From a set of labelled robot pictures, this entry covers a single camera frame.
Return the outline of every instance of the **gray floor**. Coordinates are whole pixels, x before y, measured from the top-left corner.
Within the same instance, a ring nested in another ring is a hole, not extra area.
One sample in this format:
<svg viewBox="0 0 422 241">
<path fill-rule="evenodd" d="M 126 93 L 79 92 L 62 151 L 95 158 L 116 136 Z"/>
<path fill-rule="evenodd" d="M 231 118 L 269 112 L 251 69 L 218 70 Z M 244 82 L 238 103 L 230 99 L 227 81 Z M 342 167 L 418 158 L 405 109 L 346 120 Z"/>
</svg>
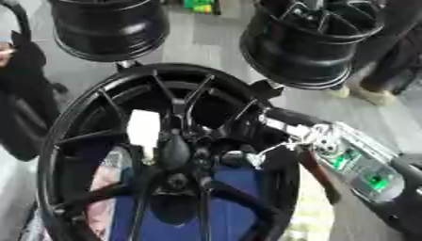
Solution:
<svg viewBox="0 0 422 241">
<path fill-rule="evenodd" d="M 187 62 L 215 67 L 250 83 L 262 78 L 241 57 L 238 38 L 252 15 L 252 5 L 240 0 L 223 1 L 223 16 L 195 15 L 180 9 L 170 10 L 171 34 L 166 44 L 144 57 L 143 63 Z M 35 12 L 34 38 L 48 56 L 46 72 L 51 81 L 66 85 L 72 98 L 114 72 L 111 64 L 87 62 L 68 56 L 52 41 L 53 25 L 44 4 Z M 278 106 L 345 121 L 368 132 L 385 145 L 418 153 L 422 143 L 421 86 L 412 87 L 394 104 L 376 107 L 356 98 L 336 99 L 323 91 L 289 88 L 273 100 Z M 344 201 L 336 207 L 333 241 L 392 241 L 399 235 L 385 227 L 351 194 L 344 190 Z"/>
</svg>

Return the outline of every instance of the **blue cloth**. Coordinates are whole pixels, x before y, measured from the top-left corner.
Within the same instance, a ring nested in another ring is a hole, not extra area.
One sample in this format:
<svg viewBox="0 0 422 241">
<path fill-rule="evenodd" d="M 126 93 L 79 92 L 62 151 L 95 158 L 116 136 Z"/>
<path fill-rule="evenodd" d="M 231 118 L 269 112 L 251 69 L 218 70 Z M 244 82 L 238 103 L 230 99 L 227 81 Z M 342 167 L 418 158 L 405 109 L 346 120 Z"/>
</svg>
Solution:
<svg viewBox="0 0 422 241">
<path fill-rule="evenodd" d="M 254 197 L 257 197 L 257 185 L 253 172 L 248 170 L 223 170 L 216 179 L 232 185 Z M 130 197 L 117 198 L 113 217 L 110 240 L 124 241 L 128 222 L 133 212 L 133 200 Z M 213 199 L 210 202 L 210 224 L 212 240 L 238 240 L 255 221 L 254 213 L 238 204 Z M 141 226 L 138 241 L 199 241 L 201 240 L 197 218 L 181 226 L 172 226 L 160 222 L 151 210 L 147 210 Z"/>
</svg>

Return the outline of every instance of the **person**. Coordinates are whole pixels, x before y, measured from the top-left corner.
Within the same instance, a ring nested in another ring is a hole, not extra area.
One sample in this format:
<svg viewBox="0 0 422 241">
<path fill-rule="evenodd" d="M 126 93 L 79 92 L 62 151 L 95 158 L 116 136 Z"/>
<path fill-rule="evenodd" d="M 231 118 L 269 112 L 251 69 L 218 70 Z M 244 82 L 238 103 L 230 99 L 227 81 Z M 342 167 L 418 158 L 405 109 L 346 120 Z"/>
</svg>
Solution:
<svg viewBox="0 0 422 241">
<path fill-rule="evenodd" d="M 24 20 L 20 26 L 29 29 L 24 10 L 17 3 L 11 9 L 15 7 L 20 22 Z M 59 110 L 54 86 L 44 76 L 45 54 L 28 31 L 15 31 L 12 14 L 0 18 L 0 143 L 17 159 L 29 161 L 38 155 Z"/>
</svg>

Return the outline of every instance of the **person's leg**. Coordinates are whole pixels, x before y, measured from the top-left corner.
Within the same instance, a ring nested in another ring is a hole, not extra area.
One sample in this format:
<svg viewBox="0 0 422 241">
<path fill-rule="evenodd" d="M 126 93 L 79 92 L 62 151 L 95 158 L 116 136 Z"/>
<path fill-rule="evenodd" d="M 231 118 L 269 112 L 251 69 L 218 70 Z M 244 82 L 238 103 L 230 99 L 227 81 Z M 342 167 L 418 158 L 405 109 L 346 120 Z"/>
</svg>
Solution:
<svg viewBox="0 0 422 241">
<path fill-rule="evenodd" d="M 380 60 L 422 19 L 422 1 L 388 0 L 384 12 L 385 27 L 360 44 L 355 71 Z"/>
<path fill-rule="evenodd" d="M 15 119 L 10 98 L 0 91 L 0 144 L 14 157 L 29 161 L 38 155 L 38 149 L 31 138 Z"/>
<path fill-rule="evenodd" d="M 371 92 L 390 91 L 400 81 L 395 77 L 414 61 L 412 46 L 403 41 L 378 64 L 375 71 L 361 82 L 361 87 Z"/>
<path fill-rule="evenodd" d="M 1 86 L 6 92 L 24 99 L 42 118 L 47 128 L 55 122 L 59 115 L 53 86 L 45 78 L 41 70 L 20 68 L 11 62 L 0 72 Z"/>
</svg>

